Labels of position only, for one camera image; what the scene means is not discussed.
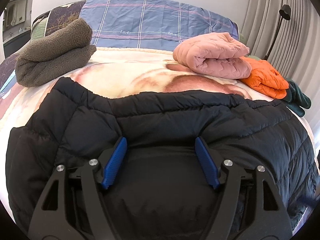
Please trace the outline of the black puffer jacket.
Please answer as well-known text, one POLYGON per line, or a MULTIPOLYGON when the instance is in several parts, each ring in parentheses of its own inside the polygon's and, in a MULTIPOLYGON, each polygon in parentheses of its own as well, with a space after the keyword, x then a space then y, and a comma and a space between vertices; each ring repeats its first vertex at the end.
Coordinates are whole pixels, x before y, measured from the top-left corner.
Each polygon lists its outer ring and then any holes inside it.
POLYGON ((313 144, 279 100, 193 90, 108 99, 60 78, 10 132, 9 205, 31 239, 289 239, 319 184, 313 144), (104 189, 101 154, 127 139, 104 189), (214 189, 195 152, 219 169, 214 189))

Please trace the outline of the cream printed blanket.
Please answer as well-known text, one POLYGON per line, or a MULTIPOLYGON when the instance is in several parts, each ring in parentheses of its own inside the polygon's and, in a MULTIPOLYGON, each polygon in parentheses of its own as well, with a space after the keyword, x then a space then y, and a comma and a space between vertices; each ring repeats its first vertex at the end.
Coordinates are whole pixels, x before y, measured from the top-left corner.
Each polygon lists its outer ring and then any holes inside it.
MULTIPOLYGON (((170 51, 135 48, 98 48, 89 63, 64 75, 94 94, 123 98, 140 92, 204 90, 239 94, 250 100, 272 101, 239 80, 222 79, 191 72, 178 66, 170 51)), ((12 128, 27 123, 57 82, 26 88, 17 83, 1 93, 1 201, 12 215, 5 182, 5 161, 12 128)))

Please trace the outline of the orange puffer jacket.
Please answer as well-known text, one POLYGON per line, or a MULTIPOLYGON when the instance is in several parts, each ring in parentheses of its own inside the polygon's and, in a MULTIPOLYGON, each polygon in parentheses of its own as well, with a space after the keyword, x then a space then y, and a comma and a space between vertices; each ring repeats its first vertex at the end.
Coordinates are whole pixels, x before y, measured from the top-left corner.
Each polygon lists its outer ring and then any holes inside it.
POLYGON ((240 79, 242 83, 273 99, 285 98, 289 83, 268 61, 256 60, 250 57, 241 57, 241 59, 252 68, 249 77, 240 79))

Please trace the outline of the dark green fleece garment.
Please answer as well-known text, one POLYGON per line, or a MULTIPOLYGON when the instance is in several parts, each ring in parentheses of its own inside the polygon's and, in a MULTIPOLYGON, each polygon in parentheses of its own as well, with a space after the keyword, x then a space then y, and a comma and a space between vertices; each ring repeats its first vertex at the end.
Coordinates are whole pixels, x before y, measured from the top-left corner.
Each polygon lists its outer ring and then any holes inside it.
POLYGON ((282 101, 291 111, 302 118, 305 115, 305 110, 311 108, 311 99, 302 92, 295 81, 288 78, 285 80, 288 82, 289 88, 286 90, 286 96, 282 101))

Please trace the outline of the pink quilted jacket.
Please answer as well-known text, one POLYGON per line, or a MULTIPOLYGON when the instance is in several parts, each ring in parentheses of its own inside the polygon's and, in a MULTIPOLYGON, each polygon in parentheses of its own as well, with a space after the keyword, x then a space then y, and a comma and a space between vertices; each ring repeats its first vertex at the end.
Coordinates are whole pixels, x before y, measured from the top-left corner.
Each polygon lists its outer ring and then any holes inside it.
POLYGON ((197 74, 224 79, 245 79, 251 65, 245 61, 249 48, 229 33, 209 33, 189 38, 173 51, 173 58, 197 74))

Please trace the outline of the grey-brown fleece garment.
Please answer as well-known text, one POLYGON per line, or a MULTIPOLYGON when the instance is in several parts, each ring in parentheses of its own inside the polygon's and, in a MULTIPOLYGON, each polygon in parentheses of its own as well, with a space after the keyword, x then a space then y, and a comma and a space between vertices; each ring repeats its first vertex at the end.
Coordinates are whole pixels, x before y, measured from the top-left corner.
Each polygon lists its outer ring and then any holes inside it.
POLYGON ((30 42, 19 54, 16 81, 23 87, 38 87, 84 67, 96 52, 92 29, 82 18, 49 36, 30 42))

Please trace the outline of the blue plaid duvet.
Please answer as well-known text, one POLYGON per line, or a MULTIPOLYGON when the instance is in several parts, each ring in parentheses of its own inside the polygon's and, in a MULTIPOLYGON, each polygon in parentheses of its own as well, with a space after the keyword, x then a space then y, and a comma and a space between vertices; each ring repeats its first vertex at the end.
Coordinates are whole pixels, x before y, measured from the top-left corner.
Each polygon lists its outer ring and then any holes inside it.
POLYGON ((92 28, 97 47, 173 51, 188 38, 212 32, 239 39, 229 18, 172 0, 87 0, 80 17, 92 28))

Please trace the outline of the green pillow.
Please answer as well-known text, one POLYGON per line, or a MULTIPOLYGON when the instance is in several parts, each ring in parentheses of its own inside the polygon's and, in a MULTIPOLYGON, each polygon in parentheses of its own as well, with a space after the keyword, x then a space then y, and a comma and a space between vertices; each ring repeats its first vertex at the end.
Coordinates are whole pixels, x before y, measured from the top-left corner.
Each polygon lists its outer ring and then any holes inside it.
POLYGON ((31 36, 30 36, 31 42, 38 40, 40 38, 43 38, 45 36, 47 21, 48 21, 48 18, 43 17, 41 19, 38 19, 34 23, 32 30, 31 30, 31 36))

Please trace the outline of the dark floral pillow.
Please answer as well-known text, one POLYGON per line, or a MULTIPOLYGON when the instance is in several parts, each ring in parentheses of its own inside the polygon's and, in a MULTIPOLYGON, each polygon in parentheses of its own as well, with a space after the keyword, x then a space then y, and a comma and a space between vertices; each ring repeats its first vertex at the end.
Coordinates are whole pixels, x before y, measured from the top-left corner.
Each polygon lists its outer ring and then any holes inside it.
POLYGON ((49 36, 77 20, 85 3, 85 0, 81 0, 52 9, 48 16, 45 36, 49 36))

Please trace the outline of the black floor lamp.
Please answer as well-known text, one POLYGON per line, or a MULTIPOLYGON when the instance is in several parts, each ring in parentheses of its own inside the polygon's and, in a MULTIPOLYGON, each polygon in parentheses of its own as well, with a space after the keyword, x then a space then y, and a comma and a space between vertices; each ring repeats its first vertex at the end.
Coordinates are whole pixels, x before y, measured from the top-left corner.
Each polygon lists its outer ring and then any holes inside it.
POLYGON ((280 31, 280 28, 281 28, 281 24, 283 22, 283 20, 286 20, 286 21, 290 21, 291 20, 291 7, 288 5, 288 4, 284 4, 282 5, 282 7, 280 8, 279 10, 279 21, 278 21, 278 24, 277 24, 277 28, 276 28, 276 32, 275 32, 275 35, 273 37, 273 40, 272 40, 272 43, 266 53, 266 55, 264 56, 264 60, 268 60, 271 52, 272 52, 272 49, 275 45, 275 42, 276 42, 276 39, 278 37, 278 34, 279 34, 279 31, 280 31))

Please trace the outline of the arched wall mirror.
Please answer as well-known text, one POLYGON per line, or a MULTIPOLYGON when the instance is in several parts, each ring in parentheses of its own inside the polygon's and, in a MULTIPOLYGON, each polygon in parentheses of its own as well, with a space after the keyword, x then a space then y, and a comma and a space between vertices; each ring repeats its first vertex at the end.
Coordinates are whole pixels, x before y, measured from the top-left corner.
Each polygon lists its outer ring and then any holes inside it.
POLYGON ((3 16, 4 56, 20 50, 31 36, 31 9, 33 0, 10 0, 3 16))

